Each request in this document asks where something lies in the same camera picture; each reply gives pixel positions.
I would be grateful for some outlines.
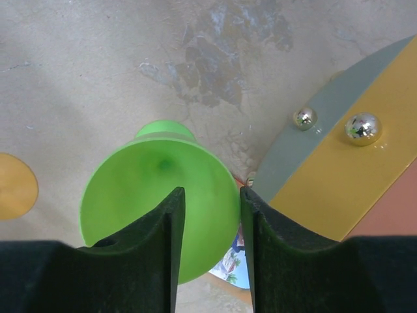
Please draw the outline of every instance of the concrete floor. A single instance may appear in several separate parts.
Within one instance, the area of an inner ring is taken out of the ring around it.
[[[0,239],[82,245],[90,174],[155,119],[183,122],[245,178],[290,113],[417,33],[416,16],[415,0],[2,1],[0,150],[32,167],[40,195]],[[200,278],[177,312],[250,309]]]

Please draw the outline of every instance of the metal ball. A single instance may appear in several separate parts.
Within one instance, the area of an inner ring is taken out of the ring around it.
[[[317,114],[309,107],[303,107],[294,113],[294,124],[300,130],[308,130],[317,122]]]
[[[345,132],[352,144],[365,146],[376,142],[380,138],[382,125],[375,115],[359,113],[347,121]]]

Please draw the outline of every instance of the printed image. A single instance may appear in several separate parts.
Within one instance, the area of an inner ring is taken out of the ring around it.
[[[242,289],[250,288],[242,226],[239,227],[231,248],[209,273],[236,287]]]

